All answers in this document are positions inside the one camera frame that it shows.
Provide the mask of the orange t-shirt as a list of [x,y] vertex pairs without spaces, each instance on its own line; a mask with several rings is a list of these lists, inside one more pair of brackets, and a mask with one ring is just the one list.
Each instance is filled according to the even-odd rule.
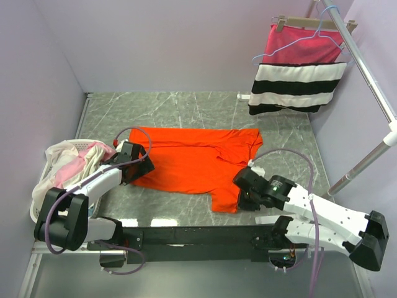
[[239,188],[233,183],[263,144],[259,129],[145,127],[129,140],[150,149],[154,170],[134,185],[166,192],[209,194],[212,211],[235,213]]

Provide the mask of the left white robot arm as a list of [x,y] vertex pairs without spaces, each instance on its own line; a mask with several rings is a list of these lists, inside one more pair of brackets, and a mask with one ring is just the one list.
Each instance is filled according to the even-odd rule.
[[34,238],[45,242],[54,254],[75,251],[84,242],[102,240],[109,249],[124,241],[122,226],[116,220],[92,219],[89,207],[106,192],[120,184],[131,183],[154,170],[145,148],[125,141],[113,156],[95,171],[69,187],[51,187],[40,208]]

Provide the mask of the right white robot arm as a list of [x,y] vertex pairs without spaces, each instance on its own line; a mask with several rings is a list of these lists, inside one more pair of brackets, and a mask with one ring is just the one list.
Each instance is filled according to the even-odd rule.
[[245,167],[234,177],[240,189],[239,206],[284,211],[275,219],[258,217],[270,233],[256,241],[269,250],[292,245],[318,245],[349,257],[356,265],[379,271],[389,239],[385,216],[377,211],[354,211],[317,195],[282,176],[266,180],[258,167]]

